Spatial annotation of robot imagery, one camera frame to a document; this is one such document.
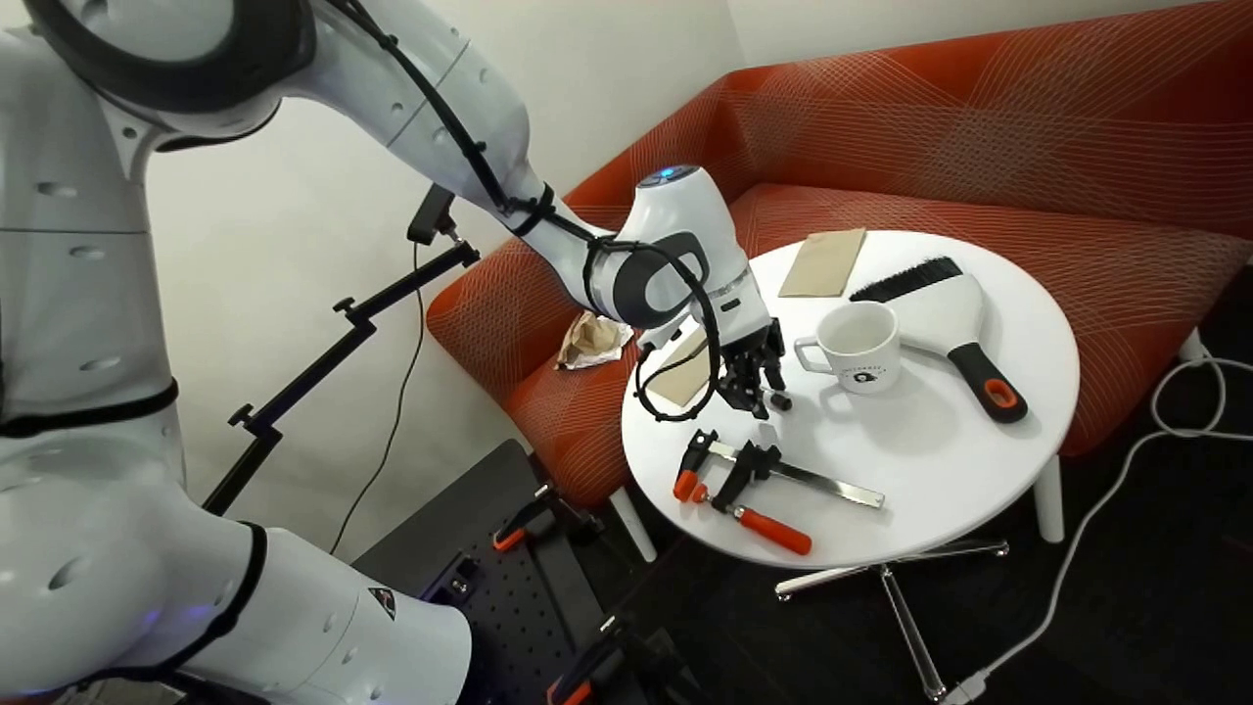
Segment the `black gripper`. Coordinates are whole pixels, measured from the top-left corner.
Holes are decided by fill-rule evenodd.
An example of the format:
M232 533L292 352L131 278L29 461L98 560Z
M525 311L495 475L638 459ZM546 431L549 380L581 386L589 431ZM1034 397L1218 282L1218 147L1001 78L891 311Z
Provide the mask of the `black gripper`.
M756 412L753 386L766 382L766 402L774 412L791 412L791 390L778 360L783 360L783 328L778 320L766 320L765 328L722 350L718 397L734 412L753 416Z

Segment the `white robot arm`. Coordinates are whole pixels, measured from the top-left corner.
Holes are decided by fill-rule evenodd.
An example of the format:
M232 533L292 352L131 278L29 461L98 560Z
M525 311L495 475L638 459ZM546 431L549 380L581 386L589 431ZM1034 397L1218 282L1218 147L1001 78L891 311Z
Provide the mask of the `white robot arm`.
M459 705L475 625L324 547L192 499L175 355L241 350L159 278L147 168L316 103L513 230L629 328L700 320L711 382L761 409L778 326L698 166L623 228L529 166L529 112L428 0L17 0L0 35L0 698L192 679L265 705Z

